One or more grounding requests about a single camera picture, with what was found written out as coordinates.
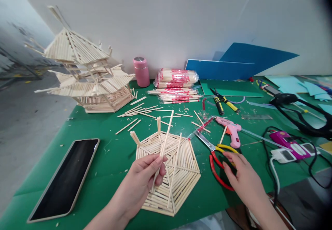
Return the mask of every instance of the green cutting mat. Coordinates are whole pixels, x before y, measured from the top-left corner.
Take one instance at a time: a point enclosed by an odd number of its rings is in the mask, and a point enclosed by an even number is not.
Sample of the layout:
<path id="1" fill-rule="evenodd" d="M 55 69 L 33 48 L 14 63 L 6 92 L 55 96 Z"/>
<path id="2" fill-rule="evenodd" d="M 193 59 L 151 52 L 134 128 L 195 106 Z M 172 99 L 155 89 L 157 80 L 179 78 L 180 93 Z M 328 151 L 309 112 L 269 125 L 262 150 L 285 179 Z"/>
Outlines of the green cutting mat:
<path id="1" fill-rule="evenodd" d="M 264 77 L 256 78 L 267 81 Z M 152 83 L 147 88 L 140 88 L 136 81 L 131 81 L 130 87 L 134 87 L 135 91 L 138 91 L 138 98 L 141 98 L 144 95 L 147 97 L 142 101 L 142 103 L 145 103 L 144 107 L 160 105 L 163 109 L 173 109 L 176 113 L 193 116 L 174 118 L 172 121 L 173 127 L 171 128 L 170 133 L 176 135 L 182 133 L 182 136 L 188 136 L 196 128 L 191 121 L 199 124 L 199 120 L 194 114 L 194 110 L 199 115 L 202 115 L 201 102 L 161 105 L 157 96 L 147 94 L 148 90 L 154 89 Z M 271 100 L 271 96 L 267 93 L 263 91 L 261 91 L 261 93 L 263 94 L 263 97 L 251 98 L 250 101 L 256 103 L 268 103 Z M 309 96 L 309 94 L 304 94 L 303 98 L 314 105 L 321 103 Z M 136 115 L 128 119 L 117 117 L 133 108 L 133 106 L 127 104 L 116 113 L 92 114 L 86 114 L 84 108 L 76 106 L 69 116 L 69 118 L 72 117 L 73 119 L 64 122 L 62 128 L 44 152 L 39 162 L 35 165 L 21 187 L 16 191 L 11 203 L 3 213 L 2 218 L 0 218 L 0 229 L 83 229 L 111 200 L 121 181 L 127 174 L 128 169 L 135 160 L 136 145 L 130 137 L 130 133 L 126 129 L 117 135 L 115 135 L 115 133 L 119 129 L 128 125 L 128 123 L 135 118 L 141 119 L 139 125 L 134 128 L 140 140 L 147 138 L 157 131 L 157 123 L 151 117 L 144 115 Z M 234 113 L 230 107 L 224 107 L 225 116 L 234 123 L 241 125 L 244 129 L 262 135 L 265 128 L 272 125 L 283 129 L 288 133 L 295 134 L 296 136 L 303 136 L 298 130 L 290 126 L 290 121 L 286 120 L 278 110 L 255 107 L 245 102 L 237 105 L 237 107 L 241 112 L 246 114 L 268 114 L 273 118 L 273 120 L 269 122 L 244 120 L 241 118 L 241 114 L 238 115 Z M 289 107 L 291 109 L 297 109 L 293 105 L 290 105 Z M 218 112 L 216 107 L 206 106 L 206 113 L 209 116 L 215 115 Z M 151 115 L 155 117 L 170 116 L 170 112 L 153 111 L 151 112 Z M 213 121 L 207 126 L 207 129 L 209 129 L 211 133 L 204 133 L 204 136 L 212 143 L 218 143 L 223 132 L 223 127 Z M 162 131 L 167 131 L 167 125 L 162 124 Z M 316 145 L 326 142 L 326 140 L 319 142 L 321 140 L 318 138 L 310 136 L 306 137 Z M 47 187 L 71 143 L 74 140 L 86 138 L 99 138 L 101 141 L 73 211 L 65 217 L 27 224 L 26 221 L 29 215 L 37 204 L 40 196 L 43 194 L 44 189 Z M 266 166 L 268 159 L 266 158 L 262 143 L 258 142 L 260 139 L 243 131 L 239 132 L 239 138 L 242 144 L 242 153 L 261 178 L 265 191 L 272 191 L 273 181 Z M 223 143 L 229 145 L 230 141 L 230 136 L 225 136 Z M 179 212 L 175 217 L 170 217 L 147 210 L 140 210 L 137 216 L 129 222 L 126 230 L 170 230 L 241 203 L 240 198 L 235 192 L 225 189 L 214 178 L 210 168 L 210 152 L 208 151 L 208 148 L 196 137 L 192 138 L 191 143 L 200 168 L 201 178 L 183 203 Z M 330 154 L 322 152 L 322 155 L 332 162 L 332 156 Z M 312 159 L 313 157 L 307 159 L 307 162 L 310 163 Z M 325 160 L 318 157 L 317 162 L 313 166 L 313 172 L 316 173 L 328 168 L 328 166 L 329 165 Z M 225 179 L 224 170 L 217 165 L 215 165 L 215 169 L 217 174 Z M 288 186 L 309 177 L 308 165 L 304 162 L 291 162 L 287 164 L 279 164 L 278 162 L 275 162 L 275 169 L 279 175 L 281 187 Z"/>
<path id="2" fill-rule="evenodd" d="M 203 93 L 213 95 L 209 88 L 216 88 L 222 96 L 263 97 L 263 92 L 251 82 L 232 82 L 222 80 L 200 80 Z"/>

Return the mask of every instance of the hexagonal chopstick base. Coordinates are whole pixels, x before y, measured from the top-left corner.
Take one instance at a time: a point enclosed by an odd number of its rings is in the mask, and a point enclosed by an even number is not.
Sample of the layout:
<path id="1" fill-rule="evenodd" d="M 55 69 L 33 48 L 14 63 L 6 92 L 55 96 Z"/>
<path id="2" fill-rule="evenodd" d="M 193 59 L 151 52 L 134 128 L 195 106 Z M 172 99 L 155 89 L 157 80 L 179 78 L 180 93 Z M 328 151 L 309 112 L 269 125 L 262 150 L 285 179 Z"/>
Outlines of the hexagonal chopstick base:
<path id="1" fill-rule="evenodd" d="M 141 146 L 136 151 L 136 159 L 149 154 L 160 153 L 165 138 L 166 132 L 161 132 L 160 136 L 156 132 L 141 141 Z M 153 193 L 149 192 L 142 209 L 174 216 L 201 177 L 191 142 L 187 138 L 181 137 L 177 164 L 175 166 L 175 177 L 173 179 L 169 207 L 167 207 L 179 138 L 180 136 L 178 135 L 168 135 L 164 152 L 168 158 L 165 162 L 166 175 L 162 185 L 155 187 Z"/>

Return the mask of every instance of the green table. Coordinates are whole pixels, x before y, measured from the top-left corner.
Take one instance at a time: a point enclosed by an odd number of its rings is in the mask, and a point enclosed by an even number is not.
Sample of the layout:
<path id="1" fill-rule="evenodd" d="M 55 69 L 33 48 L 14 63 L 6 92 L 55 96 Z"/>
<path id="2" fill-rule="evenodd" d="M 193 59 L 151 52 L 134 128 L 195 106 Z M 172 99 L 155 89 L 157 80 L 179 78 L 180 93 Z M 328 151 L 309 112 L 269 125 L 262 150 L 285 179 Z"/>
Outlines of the green table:
<path id="1" fill-rule="evenodd" d="M 147 90 L 154 88 L 152 84 L 148 88 L 139 88 L 136 82 L 132 82 L 131 86 L 138 91 L 138 98 L 144 95 L 147 96 L 147 98 L 142 101 L 145 103 L 145 107 L 159 105 L 160 101 L 157 96 L 146 94 Z M 263 98 L 247 98 L 247 100 L 257 103 L 267 103 L 271 97 L 263 91 L 262 94 L 264 94 Z M 308 95 L 304 95 L 303 98 L 310 103 L 317 103 Z M 191 121 L 198 123 L 193 110 L 197 113 L 202 112 L 201 102 L 167 104 L 161 106 L 163 106 L 164 109 L 174 109 L 175 113 L 182 114 L 186 113 L 184 108 L 189 109 L 187 114 L 193 115 L 194 117 L 174 118 L 172 123 L 174 127 L 172 127 L 170 131 L 178 135 L 182 132 L 183 136 L 188 136 L 194 130 L 195 126 L 190 123 Z M 21 188 L 15 193 L 0 221 L 0 229 L 51 229 L 55 228 L 57 223 L 59 223 L 57 229 L 83 229 L 112 198 L 118 185 L 126 175 L 125 171 L 130 168 L 131 163 L 135 160 L 136 145 L 130 137 L 129 132 L 124 130 L 118 135 L 115 135 L 115 133 L 135 118 L 142 119 L 133 129 L 140 140 L 145 139 L 157 131 L 157 122 L 150 117 L 137 115 L 133 116 L 130 120 L 117 117 L 132 107 L 134 106 L 128 104 L 120 111 L 113 114 L 86 114 L 82 107 L 76 106 L 70 115 L 70 117 L 74 119 L 64 123 L 39 163 L 36 164 Z M 206 107 L 210 115 L 217 114 L 217 109 L 214 106 L 206 104 Z M 241 110 L 240 115 L 236 115 L 227 106 L 224 106 L 224 109 L 225 116 L 227 116 L 228 119 L 258 135 L 263 134 L 265 128 L 270 125 L 300 135 L 300 133 L 292 127 L 291 123 L 276 110 L 254 107 L 247 102 L 243 102 L 239 105 L 239 109 Z M 170 115 L 170 112 L 153 111 L 150 114 L 153 116 L 167 116 Z M 241 119 L 241 114 L 269 114 L 272 116 L 273 120 L 246 121 Z M 321 124 L 321 122 L 315 118 L 313 118 L 313 122 Z M 223 128 L 217 123 L 212 122 L 208 126 L 208 129 L 211 130 L 211 134 L 204 133 L 204 135 L 212 143 L 219 142 Z M 162 131 L 167 131 L 165 124 L 162 124 Z M 262 143 L 250 145 L 250 143 L 257 142 L 260 139 L 244 132 L 239 132 L 239 137 L 244 156 L 261 177 L 265 190 L 267 192 L 272 191 L 273 182 L 267 172 L 267 158 Z M 85 138 L 99 138 L 101 142 L 73 212 L 63 218 L 27 224 L 26 221 L 31 211 L 35 207 L 71 143 L 74 140 Z M 319 141 L 315 138 L 311 139 L 315 143 Z M 230 143 L 230 137 L 228 135 L 225 136 L 223 143 Z M 141 210 L 129 223 L 127 229 L 173 229 L 241 202 L 234 192 L 221 187 L 215 180 L 210 170 L 209 151 L 207 147 L 197 138 L 192 139 L 192 146 L 202 176 L 180 211 L 175 217 L 170 217 Z M 328 154 L 323 153 L 323 155 L 332 161 L 332 158 Z M 299 164 L 293 162 L 285 165 L 280 165 L 275 162 L 275 165 L 282 187 L 309 177 L 308 166 L 304 162 Z M 319 158 L 314 166 L 314 170 L 320 171 L 327 168 L 327 166 L 328 165 Z"/>

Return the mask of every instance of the pink hot glue gun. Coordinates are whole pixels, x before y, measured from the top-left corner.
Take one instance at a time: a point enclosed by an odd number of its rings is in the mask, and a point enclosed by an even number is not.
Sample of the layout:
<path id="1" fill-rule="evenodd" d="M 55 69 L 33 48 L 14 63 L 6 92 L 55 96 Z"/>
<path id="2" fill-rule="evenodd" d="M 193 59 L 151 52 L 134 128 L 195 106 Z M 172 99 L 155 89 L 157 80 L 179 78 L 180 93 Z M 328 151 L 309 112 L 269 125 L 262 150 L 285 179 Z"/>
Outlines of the pink hot glue gun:
<path id="1" fill-rule="evenodd" d="M 239 124 L 234 124 L 234 122 L 222 117 L 215 117 L 215 120 L 219 124 L 227 126 L 226 133 L 231 135 L 231 147 L 240 148 L 241 143 L 238 136 L 238 132 L 241 131 L 242 127 Z"/>

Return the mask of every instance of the phone screen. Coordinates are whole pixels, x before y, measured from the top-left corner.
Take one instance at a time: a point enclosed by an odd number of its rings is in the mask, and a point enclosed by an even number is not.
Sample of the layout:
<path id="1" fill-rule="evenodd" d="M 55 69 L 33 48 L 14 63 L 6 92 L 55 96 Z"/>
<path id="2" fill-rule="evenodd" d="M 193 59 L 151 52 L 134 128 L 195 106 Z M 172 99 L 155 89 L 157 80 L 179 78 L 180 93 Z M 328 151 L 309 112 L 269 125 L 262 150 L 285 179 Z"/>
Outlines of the phone screen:
<path id="1" fill-rule="evenodd" d="M 71 210 L 99 139 L 78 140 L 64 157 L 29 221 L 63 215 Z"/>
<path id="2" fill-rule="evenodd" d="M 272 95 L 280 94 L 279 90 L 276 90 L 274 87 L 271 87 L 271 86 L 267 86 L 264 89 Z"/>

